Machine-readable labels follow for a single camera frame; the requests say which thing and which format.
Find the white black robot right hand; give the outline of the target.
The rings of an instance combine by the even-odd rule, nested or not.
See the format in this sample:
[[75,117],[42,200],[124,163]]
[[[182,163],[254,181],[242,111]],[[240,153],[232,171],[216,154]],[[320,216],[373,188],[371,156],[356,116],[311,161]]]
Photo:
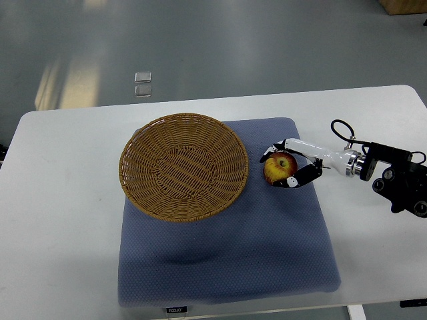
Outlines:
[[321,177],[324,169],[334,169],[345,177],[353,177],[358,174],[364,162],[361,152],[353,149],[331,151],[296,138],[287,138],[268,147],[260,163],[264,165],[270,155],[278,152],[293,155],[298,163],[298,170],[286,180],[275,182],[271,185],[273,187],[302,187]]

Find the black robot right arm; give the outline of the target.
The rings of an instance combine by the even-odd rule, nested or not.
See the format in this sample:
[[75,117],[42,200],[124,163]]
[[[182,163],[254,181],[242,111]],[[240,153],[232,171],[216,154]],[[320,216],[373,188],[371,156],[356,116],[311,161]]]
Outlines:
[[369,181],[377,163],[387,164],[382,176],[373,181],[372,190],[391,202],[391,212],[406,210],[417,217],[426,217],[425,153],[419,152],[423,160],[416,163],[412,160],[414,151],[357,140],[352,127],[341,119],[333,120],[330,127],[335,135],[347,142],[346,151],[351,151],[354,144],[361,145],[362,151],[350,156],[345,169],[347,176],[357,175],[361,180]]

